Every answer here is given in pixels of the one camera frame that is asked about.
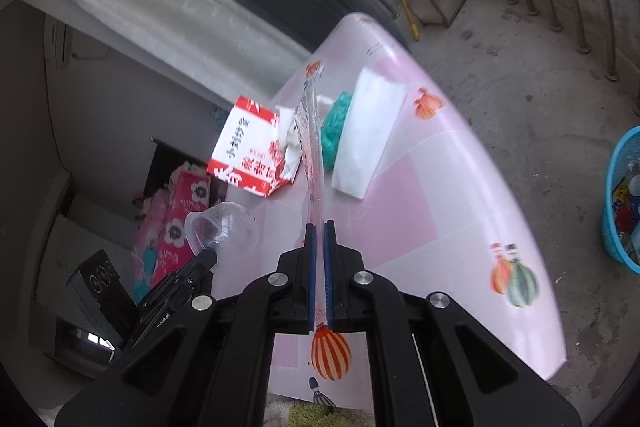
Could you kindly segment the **green plastic bag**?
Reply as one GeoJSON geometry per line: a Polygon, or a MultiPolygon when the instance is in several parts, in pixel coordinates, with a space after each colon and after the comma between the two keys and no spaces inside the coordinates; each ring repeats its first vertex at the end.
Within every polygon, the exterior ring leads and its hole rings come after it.
{"type": "Polygon", "coordinates": [[[333,102],[322,122],[320,143],[325,172],[332,171],[334,168],[350,103],[352,103],[352,94],[342,92],[333,102]]]}

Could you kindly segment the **pink floral bedding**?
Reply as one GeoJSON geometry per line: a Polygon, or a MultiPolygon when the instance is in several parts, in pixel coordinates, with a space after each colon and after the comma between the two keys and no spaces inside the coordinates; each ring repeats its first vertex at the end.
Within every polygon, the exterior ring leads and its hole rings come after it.
{"type": "Polygon", "coordinates": [[[203,168],[185,162],[171,173],[166,188],[143,202],[143,219],[131,251],[135,303],[193,258],[184,221],[189,213],[209,207],[211,185],[212,179],[203,168]]]}

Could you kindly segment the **red white paper carton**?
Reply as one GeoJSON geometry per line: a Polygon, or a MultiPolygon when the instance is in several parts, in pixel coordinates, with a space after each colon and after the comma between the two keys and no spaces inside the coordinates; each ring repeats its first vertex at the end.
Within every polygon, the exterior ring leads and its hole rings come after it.
{"type": "Polygon", "coordinates": [[[239,96],[220,132],[206,171],[230,186],[260,197],[293,184],[299,159],[280,150],[280,118],[267,106],[239,96]]]}

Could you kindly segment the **pink balloon pattern tablecloth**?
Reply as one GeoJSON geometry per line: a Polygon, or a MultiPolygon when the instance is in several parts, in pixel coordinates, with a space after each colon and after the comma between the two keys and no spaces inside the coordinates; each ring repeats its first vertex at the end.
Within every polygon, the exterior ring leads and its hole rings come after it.
{"type": "MultiPolygon", "coordinates": [[[[565,340],[550,277],[534,236],[499,169],[437,83],[372,18],[345,16],[269,102],[292,107],[304,82],[322,68],[318,94],[352,92],[362,70],[406,90],[404,105],[363,200],[343,195],[326,176],[323,217],[338,243],[360,251],[367,269],[410,295],[442,291],[489,329],[545,381],[566,361],[565,340]]],[[[229,187],[258,225],[256,249],[215,270],[214,296],[239,294],[274,271],[280,254],[302,243],[308,185],[295,183],[263,198],[229,187]]],[[[320,334],[319,362],[333,362],[328,341],[346,340],[348,371],[337,381],[317,373],[314,334],[277,335],[268,390],[311,401],[309,378],[339,407],[373,411],[363,334],[320,334]]]]}

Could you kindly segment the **clear plastic cup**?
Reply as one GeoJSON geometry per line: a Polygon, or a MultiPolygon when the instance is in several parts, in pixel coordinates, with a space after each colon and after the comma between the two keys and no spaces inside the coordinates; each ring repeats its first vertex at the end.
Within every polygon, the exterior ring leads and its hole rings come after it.
{"type": "Polygon", "coordinates": [[[255,218],[236,202],[190,212],[184,219],[184,233],[195,256],[205,249],[217,254],[247,254],[254,251],[259,236],[255,218]]]}

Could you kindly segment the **blue plastic trash basket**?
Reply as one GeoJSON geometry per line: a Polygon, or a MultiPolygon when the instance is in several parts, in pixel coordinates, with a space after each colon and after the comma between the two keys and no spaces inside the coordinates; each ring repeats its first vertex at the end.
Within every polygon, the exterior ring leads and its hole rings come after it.
{"type": "Polygon", "coordinates": [[[601,235],[608,255],[639,274],[639,127],[614,147],[604,184],[601,235]]]}

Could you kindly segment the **clear printed plastic bag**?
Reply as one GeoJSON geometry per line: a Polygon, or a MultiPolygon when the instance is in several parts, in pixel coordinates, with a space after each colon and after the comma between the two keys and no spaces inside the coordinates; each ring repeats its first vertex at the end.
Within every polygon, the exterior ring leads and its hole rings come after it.
{"type": "Polygon", "coordinates": [[[304,82],[303,94],[296,107],[295,124],[302,146],[302,166],[307,181],[306,223],[302,247],[302,296],[306,299],[307,331],[312,333],[326,317],[323,261],[324,171],[321,150],[320,114],[317,104],[316,78],[304,82]]]}

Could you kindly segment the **white curtain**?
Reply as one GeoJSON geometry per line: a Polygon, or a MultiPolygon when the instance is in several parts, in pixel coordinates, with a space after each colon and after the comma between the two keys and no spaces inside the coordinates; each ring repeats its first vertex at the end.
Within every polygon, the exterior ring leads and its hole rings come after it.
{"type": "Polygon", "coordinates": [[[270,101],[309,53],[234,0],[22,0],[205,100],[270,101]]]}

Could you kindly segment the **black electronic device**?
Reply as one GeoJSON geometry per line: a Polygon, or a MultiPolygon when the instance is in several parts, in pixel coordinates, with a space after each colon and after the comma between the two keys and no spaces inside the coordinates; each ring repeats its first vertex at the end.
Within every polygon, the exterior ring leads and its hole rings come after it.
{"type": "Polygon", "coordinates": [[[96,333],[116,349],[126,349],[137,328],[137,307],[106,251],[81,262],[66,287],[96,333]]]}

